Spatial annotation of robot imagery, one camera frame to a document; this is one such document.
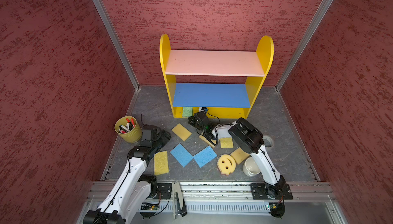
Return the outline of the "tan sponge green scrub back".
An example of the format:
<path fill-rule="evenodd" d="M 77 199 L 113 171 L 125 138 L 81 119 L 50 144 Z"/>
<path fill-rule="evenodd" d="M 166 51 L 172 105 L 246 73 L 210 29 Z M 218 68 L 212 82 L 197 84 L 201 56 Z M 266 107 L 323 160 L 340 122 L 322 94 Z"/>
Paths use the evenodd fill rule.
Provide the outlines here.
<path fill-rule="evenodd" d="M 182 124 L 177 124 L 173 129 L 172 132 L 177 135 L 183 142 L 185 142 L 192 133 L 187 130 Z"/>

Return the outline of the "green cellulose sponge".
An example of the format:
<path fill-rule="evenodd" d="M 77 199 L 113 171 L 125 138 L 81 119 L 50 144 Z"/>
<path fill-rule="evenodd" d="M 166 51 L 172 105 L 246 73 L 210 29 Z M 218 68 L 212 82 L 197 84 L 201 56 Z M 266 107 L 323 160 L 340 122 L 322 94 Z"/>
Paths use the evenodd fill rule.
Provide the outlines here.
<path fill-rule="evenodd" d="M 193 116 L 193 107 L 183 107 L 182 108 L 182 117 L 192 117 Z"/>

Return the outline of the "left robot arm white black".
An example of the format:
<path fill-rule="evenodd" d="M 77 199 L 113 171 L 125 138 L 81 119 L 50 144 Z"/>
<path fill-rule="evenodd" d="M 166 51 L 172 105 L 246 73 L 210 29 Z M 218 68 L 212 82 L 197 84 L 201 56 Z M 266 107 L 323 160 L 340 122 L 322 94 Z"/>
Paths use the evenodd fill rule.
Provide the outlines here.
<path fill-rule="evenodd" d="M 156 191 L 157 178 L 145 175 L 149 162 L 172 138 L 171 133 L 154 125 L 142 127 L 138 146 L 127 154 L 127 163 L 115 186 L 99 205 L 89 210 L 84 224 L 129 224 L 142 203 Z"/>

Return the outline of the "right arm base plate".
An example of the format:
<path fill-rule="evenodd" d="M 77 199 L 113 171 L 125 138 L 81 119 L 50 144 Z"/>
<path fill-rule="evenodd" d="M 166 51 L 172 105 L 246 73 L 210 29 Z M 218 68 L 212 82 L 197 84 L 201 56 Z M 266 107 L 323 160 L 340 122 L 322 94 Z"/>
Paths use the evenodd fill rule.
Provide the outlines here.
<path fill-rule="evenodd" d="M 293 195 L 288 184 L 283 186 L 271 186 L 269 184 L 250 184 L 251 194 L 254 200 L 292 200 Z"/>

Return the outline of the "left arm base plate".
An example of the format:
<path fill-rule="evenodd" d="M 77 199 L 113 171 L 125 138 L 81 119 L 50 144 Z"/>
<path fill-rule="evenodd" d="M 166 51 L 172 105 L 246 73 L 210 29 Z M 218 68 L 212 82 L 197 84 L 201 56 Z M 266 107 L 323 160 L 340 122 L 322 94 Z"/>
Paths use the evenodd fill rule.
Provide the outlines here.
<path fill-rule="evenodd" d="M 153 183 L 151 185 L 150 195 L 147 199 L 170 199 L 172 197 L 172 190 L 172 183 Z"/>

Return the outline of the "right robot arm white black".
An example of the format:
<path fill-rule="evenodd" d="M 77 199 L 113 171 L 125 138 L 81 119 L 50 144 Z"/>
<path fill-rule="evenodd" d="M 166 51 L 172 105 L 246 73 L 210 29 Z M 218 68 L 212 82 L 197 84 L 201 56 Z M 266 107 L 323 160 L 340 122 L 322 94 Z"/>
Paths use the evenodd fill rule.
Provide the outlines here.
<path fill-rule="evenodd" d="M 249 154 L 261 171 L 264 179 L 264 192 L 270 199 L 283 199 L 287 186 L 285 178 L 275 168 L 266 151 L 263 134 L 244 118 L 227 124 L 210 122 L 208 111 L 203 110 L 188 118 L 188 124 L 202 132 L 202 137 L 213 145 L 229 135 L 239 148 Z"/>

